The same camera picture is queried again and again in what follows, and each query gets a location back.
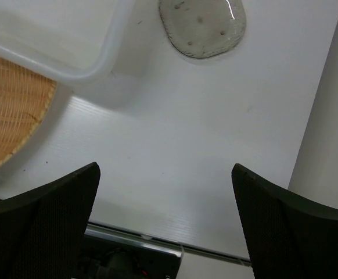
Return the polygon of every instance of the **woven bamboo mat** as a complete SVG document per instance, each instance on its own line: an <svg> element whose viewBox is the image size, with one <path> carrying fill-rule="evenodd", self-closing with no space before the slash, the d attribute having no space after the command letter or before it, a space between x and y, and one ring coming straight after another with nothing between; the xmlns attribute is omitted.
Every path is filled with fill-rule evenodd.
<svg viewBox="0 0 338 279"><path fill-rule="evenodd" d="M55 88L55 81L0 58L0 166L42 122Z"/></svg>

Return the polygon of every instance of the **white surface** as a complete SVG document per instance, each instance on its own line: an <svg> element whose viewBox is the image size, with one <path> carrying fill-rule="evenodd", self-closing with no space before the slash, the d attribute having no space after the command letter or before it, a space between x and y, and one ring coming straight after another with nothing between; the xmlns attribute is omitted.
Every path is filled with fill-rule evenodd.
<svg viewBox="0 0 338 279"><path fill-rule="evenodd" d="M63 83L111 71L135 0L0 0L0 56Z"/></svg>
<svg viewBox="0 0 338 279"><path fill-rule="evenodd" d="M338 208L338 27L289 189Z"/></svg>
<svg viewBox="0 0 338 279"><path fill-rule="evenodd" d="M231 169L287 188L338 0L244 7L241 44L200 62L170 45L157 2L139 0L112 74L59 87L38 132L0 168L0 197L97 161L92 220L248 257Z"/></svg>
<svg viewBox="0 0 338 279"><path fill-rule="evenodd" d="M177 279L254 279L251 267L185 253Z"/></svg>

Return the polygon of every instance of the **white plastic container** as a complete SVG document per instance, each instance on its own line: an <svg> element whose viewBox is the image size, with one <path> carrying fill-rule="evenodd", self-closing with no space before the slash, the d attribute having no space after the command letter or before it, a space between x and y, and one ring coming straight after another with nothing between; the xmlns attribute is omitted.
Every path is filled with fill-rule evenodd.
<svg viewBox="0 0 338 279"><path fill-rule="evenodd" d="M0 57L61 83L110 72L135 0L0 0Z"/></svg>

